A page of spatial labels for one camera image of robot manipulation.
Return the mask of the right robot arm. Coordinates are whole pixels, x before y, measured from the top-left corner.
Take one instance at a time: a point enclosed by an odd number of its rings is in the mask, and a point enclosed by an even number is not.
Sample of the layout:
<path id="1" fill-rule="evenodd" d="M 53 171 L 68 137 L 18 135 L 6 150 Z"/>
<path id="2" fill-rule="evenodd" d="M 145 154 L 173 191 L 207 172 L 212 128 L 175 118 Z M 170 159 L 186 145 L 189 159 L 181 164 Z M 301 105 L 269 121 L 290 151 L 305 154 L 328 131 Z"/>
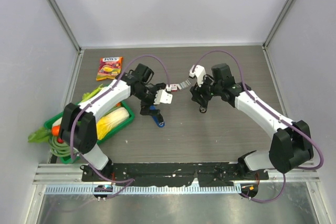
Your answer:
<path id="1" fill-rule="evenodd" d="M 206 113 L 212 97 L 220 97 L 249 116 L 271 138 L 269 151 L 251 151 L 238 159 L 237 173 L 242 179 L 250 179 L 261 169 L 285 174 L 313 158 L 313 147 L 307 140 L 310 136 L 307 123 L 281 115 L 259 99 L 249 86 L 235 82 L 227 64 L 213 66 L 211 75 L 200 65 L 192 66 L 189 77 L 196 80 L 190 92 L 201 113 Z"/>

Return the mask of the blue stapler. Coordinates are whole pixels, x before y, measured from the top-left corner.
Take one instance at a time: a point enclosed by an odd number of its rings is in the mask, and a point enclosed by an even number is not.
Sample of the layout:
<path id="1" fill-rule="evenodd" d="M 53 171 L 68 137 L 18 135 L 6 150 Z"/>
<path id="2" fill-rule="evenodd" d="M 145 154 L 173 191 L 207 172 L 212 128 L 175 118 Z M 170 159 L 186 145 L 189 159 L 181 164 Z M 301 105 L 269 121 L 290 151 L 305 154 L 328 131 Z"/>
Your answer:
<path id="1" fill-rule="evenodd" d="M 154 105 L 150 106 L 150 116 L 155 121 L 158 127 L 165 126 L 164 118 L 161 114 L 161 111 L 157 109 Z"/>

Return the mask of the silver staple strips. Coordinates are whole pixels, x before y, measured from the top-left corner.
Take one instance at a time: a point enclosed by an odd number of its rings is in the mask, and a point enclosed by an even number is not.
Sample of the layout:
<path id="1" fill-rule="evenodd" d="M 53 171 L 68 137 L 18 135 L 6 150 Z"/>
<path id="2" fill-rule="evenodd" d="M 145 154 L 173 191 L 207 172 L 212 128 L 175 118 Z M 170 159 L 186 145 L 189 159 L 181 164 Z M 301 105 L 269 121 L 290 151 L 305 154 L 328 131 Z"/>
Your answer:
<path id="1" fill-rule="evenodd" d="M 188 88 L 191 85 L 191 82 L 189 80 L 182 81 L 181 83 L 177 84 L 177 87 L 179 90 L 183 90 Z"/>

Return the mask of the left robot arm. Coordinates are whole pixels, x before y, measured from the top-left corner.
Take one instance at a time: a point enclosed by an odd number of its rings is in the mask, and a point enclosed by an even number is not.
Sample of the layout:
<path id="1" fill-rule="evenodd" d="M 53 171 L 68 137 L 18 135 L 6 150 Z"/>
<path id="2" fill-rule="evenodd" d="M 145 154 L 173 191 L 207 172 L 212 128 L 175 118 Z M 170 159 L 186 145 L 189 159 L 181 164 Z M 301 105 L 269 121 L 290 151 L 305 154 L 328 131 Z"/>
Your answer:
<path id="1" fill-rule="evenodd" d="M 161 103 L 170 104 L 172 94 L 166 91 L 165 83 L 149 84 L 154 72 L 143 64 L 134 70 L 118 75 L 110 85 L 93 98 L 66 105 L 63 111 L 58 137 L 76 150 L 93 167 L 93 174 L 105 182 L 112 174 L 113 162 L 98 146 L 98 121 L 119 102 L 134 96 L 140 100 L 141 115 L 153 116 L 159 125 L 164 120 L 160 110 L 150 107 Z"/>

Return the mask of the red white staple box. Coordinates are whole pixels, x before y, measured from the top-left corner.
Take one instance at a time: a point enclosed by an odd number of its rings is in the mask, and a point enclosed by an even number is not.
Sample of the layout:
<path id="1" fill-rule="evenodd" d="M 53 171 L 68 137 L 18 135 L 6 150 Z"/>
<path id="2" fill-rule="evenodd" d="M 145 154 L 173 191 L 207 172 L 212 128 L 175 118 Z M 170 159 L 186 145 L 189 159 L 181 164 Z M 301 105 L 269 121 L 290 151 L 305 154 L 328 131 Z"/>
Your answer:
<path id="1" fill-rule="evenodd" d="M 175 91 L 178 91 L 179 89 L 178 89 L 177 84 L 167 84 L 165 90 L 167 92 L 175 92 Z"/>

